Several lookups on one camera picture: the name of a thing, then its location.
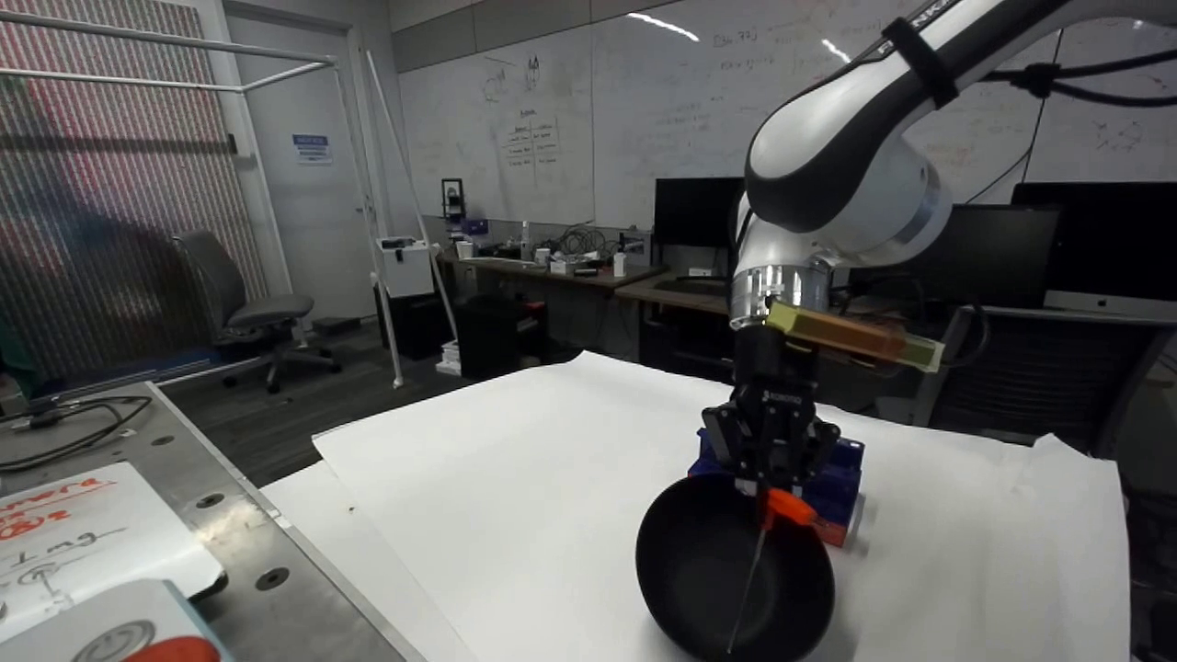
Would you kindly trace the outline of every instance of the whiteboard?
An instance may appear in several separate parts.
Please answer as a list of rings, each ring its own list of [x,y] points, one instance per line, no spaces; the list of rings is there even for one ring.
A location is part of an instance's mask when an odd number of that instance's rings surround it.
[[[649,230],[657,176],[740,176],[752,129],[796,89],[836,74],[923,0],[680,0],[557,37],[399,79],[409,163],[427,215],[464,176],[485,216]],[[1172,48],[1177,32],[1087,24],[1062,64]],[[1054,37],[1024,48],[1046,64]],[[1163,97],[1177,67],[1105,79]],[[1172,181],[1177,116],[1034,98],[973,86],[909,129],[955,201],[1007,201],[1028,181]]]

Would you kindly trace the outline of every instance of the black frying pan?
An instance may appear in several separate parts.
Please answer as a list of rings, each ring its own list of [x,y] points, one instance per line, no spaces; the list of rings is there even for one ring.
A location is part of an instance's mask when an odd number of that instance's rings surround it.
[[[729,475],[696,475],[668,485],[639,528],[639,591],[663,633],[701,662],[801,659],[831,622],[836,574],[820,537],[774,520],[752,567],[760,524],[760,503]]]

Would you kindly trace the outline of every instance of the computer monitor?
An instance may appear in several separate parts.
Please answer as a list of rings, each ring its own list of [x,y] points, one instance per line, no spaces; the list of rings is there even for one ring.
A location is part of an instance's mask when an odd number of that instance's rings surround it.
[[[1017,206],[1054,206],[1044,304],[1177,318],[1177,184],[1017,184]]]
[[[740,176],[657,181],[655,243],[729,249],[735,241],[740,192]]]
[[[1039,304],[1054,209],[955,206],[943,232],[912,260],[852,269],[850,286],[929,301]]]

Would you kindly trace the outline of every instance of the white table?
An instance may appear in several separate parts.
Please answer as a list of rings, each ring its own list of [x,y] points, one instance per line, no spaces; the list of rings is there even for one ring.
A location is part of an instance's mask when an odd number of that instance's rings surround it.
[[[579,355],[317,439],[265,493],[424,659],[685,659],[643,611],[643,509],[696,460],[717,383]],[[1044,439],[820,410],[863,453],[820,662],[1130,659],[1119,470]]]

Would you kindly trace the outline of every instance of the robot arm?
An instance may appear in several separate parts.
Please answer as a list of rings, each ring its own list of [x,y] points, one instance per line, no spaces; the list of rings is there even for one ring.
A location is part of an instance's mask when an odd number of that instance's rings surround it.
[[[1098,14],[1172,24],[1177,0],[929,0],[756,129],[735,241],[735,389],[701,414],[733,475],[801,490],[838,439],[814,410],[820,346],[774,333],[772,304],[826,308],[831,269],[909,260],[948,221],[948,192],[902,134],[1044,32]]]

